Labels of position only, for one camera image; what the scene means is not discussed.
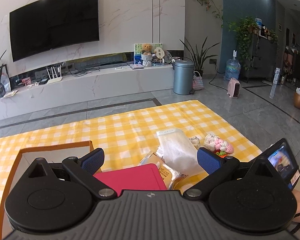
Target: white marble tv cabinet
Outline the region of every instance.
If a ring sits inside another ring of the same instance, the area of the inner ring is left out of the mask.
[[[52,107],[172,87],[171,65],[139,70],[102,69],[82,77],[67,75],[60,82],[23,87],[13,97],[0,98],[0,120]]]

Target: pink space heater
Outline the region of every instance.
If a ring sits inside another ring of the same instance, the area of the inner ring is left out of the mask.
[[[240,82],[235,78],[230,79],[228,84],[228,95],[231,98],[237,98],[240,93]]]

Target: tile floor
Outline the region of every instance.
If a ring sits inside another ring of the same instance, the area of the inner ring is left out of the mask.
[[[294,90],[277,86],[270,99],[271,86],[261,81],[241,82],[240,97],[229,98],[226,91],[209,85],[194,95],[181,96],[172,90],[139,93],[105,98],[42,110],[0,121],[0,137],[37,130],[63,123],[123,113],[156,105],[199,100],[245,137],[265,150],[272,143],[286,138],[300,164],[300,110],[293,106]],[[213,84],[226,88],[227,82],[216,79]]]

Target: decorative fan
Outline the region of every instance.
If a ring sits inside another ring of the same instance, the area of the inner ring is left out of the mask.
[[[164,62],[166,62],[166,63],[171,63],[172,62],[172,56],[171,56],[171,54],[170,54],[170,52],[169,51],[167,51],[167,50],[165,50],[164,51]]]

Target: television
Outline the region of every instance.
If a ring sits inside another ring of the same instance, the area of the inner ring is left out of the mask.
[[[98,0],[39,0],[10,12],[13,61],[98,40]]]

